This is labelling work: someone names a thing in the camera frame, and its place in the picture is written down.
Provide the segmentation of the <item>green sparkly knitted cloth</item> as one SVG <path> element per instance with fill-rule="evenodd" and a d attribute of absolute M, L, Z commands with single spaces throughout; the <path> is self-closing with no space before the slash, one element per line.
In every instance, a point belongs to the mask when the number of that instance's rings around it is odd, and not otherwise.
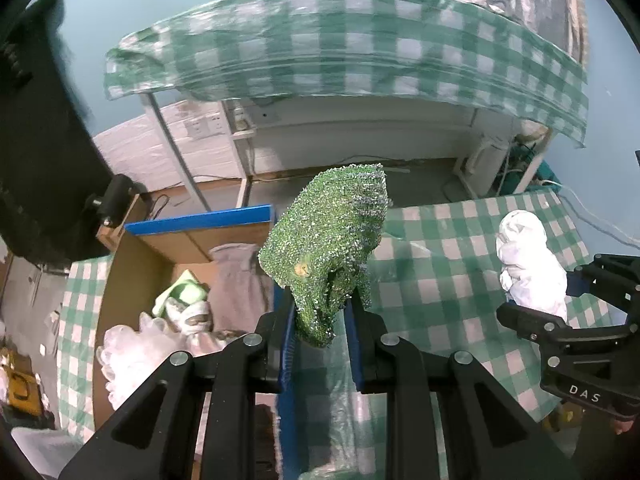
<path fill-rule="evenodd" d="M 388 208 L 382 165 L 317 174 L 270 230 L 258 261 L 295 302 L 299 339 L 326 348 L 347 299 L 370 299 L 367 262 L 380 244 Z"/>

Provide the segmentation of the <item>clear white plastic bag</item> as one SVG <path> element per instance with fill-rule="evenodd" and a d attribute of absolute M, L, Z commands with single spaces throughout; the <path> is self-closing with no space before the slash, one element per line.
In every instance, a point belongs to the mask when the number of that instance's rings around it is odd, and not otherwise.
<path fill-rule="evenodd" d="M 152 318 L 145 312 L 139 316 L 138 330 L 128 325 L 111 327 L 104 334 L 102 346 L 96 349 L 108 402 L 114 411 L 120 408 L 174 352 L 206 356 L 224 350 L 228 342 L 228 338 L 216 333 L 177 333 L 162 318 Z"/>

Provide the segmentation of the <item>grey folded cloth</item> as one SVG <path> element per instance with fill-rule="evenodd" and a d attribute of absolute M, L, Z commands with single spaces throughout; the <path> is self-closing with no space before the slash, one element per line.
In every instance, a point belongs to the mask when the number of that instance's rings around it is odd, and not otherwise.
<path fill-rule="evenodd" d="M 272 309 L 273 286 L 258 262 L 259 246 L 231 243 L 209 251 L 216 274 L 209 285 L 215 330 L 251 333 Z"/>

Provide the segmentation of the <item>green checkered tablecloth near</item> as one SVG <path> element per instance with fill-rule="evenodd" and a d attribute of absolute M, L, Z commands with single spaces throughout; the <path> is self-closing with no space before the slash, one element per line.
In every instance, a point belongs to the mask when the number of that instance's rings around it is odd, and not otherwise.
<path fill-rule="evenodd" d="M 523 209 L 544 224 L 548 245 L 566 268 L 589 259 L 559 197 L 551 191 L 484 200 L 396 208 L 369 261 L 371 309 L 387 329 L 421 350 L 472 353 L 535 420 L 558 399 L 541 390 L 539 354 L 497 321 L 496 235 L 500 220 Z M 93 386 L 96 329 L 114 255 L 75 262 L 63 296 L 58 330 L 58 416 L 81 441 L 96 424 Z M 384 474 L 386 406 L 362 396 L 350 377 L 346 338 L 324 350 L 303 344 L 291 385 L 279 402 L 282 472 L 288 479 L 379 479 Z"/>

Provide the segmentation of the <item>green checkered tablecloth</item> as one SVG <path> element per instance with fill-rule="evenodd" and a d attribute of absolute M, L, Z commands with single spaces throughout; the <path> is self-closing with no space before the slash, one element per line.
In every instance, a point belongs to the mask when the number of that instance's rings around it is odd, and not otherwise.
<path fill-rule="evenodd" d="M 117 100 L 396 96 L 486 108 L 585 140 L 587 75 L 566 52 L 457 0 L 216 0 L 122 38 Z"/>
<path fill-rule="evenodd" d="M 472 353 L 535 420 L 558 399 L 541 390 L 539 354 L 497 321 L 496 235 L 500 220 L 523 209 L 544 224 L 548 245 L 566 268 L 589 259 L 559 197 L 551 191 L 484 200 L 396 208 L 369 261 L 371 309 L 387 329 L 421 350 Z M 63 296 L 58 330 L 58 416 L 81 441 L 96 424 L 93 386 L 96 329 L 114 255 L 75 262 Z M 303 344 L 291 385 L 279 402 L 282 472 L 288 479 L 379 479 L 384 474 L 386 406 L 362 396 L 350 377 L 346 338 L 324 350 Z"/>

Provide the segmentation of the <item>blue cardboard box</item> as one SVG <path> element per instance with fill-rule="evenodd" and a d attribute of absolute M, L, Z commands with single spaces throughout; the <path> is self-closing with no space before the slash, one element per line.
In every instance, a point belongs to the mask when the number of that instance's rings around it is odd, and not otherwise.
<path fill-rule="evenodd" d="M 183 271 L 191 271 L 204 285 L 212 284 L 216 270 L 209 251 L 235 242 L 259 244 L 266 239 L 271 223 L 271 208 L 256 206 L 127 224 L 108 272 L 96 329 L 96 348 L 102 346 L 109 328 L 134 326 L 140 314 L 151 310 L 156 297 Z M 94 378 L 96 430 L 117 411 L 107 400 L 105 386 L 105 378 Z M 265 437 L 260 426 L 265 418 L 265 413 L 256 408 L 255 398 L 256 472 L 256 448 L 273 441 Z"/>

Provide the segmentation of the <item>green checkered tablecloth far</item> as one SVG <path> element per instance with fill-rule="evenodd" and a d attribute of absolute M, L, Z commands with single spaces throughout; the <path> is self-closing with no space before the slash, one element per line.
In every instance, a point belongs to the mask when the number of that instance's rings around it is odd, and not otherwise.
<path fill-rule="evenodd" d="M 486 108 L 585 140 L 587 75 L 566 52 L 457 0 L 216 0 L 122 38 L 117 100 L 396 96 Z"/>

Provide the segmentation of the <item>white metal table frame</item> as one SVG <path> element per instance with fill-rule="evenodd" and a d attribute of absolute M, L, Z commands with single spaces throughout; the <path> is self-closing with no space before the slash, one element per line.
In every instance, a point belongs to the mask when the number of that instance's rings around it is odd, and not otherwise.
<path fill-rule="evenodd" d="M 161 107 L 152 93 L 142 93 L 140 101 L 180 184 L 198 208 L 210 209 L 200 183 L 211 180 L 238 180 L 235 206 L 247 205 L 253 173 L 242 149 L 256 131 L 241 104 L 180 101 Z M 183 122 L 208 114 L 220 115 L 224 133 L 202 140 L 189 138 Z"/>

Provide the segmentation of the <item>white wall socket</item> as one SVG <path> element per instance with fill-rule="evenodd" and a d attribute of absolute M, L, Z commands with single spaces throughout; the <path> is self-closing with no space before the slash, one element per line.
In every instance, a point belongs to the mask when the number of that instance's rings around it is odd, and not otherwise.
<path fill-rule="evenodd" d="M 220 136 L 224 133 L 224 125 L 219 114 L 208 114 L 188 118 L 183 122 L 186 127 L 186 135 L 194 140 Z"/>

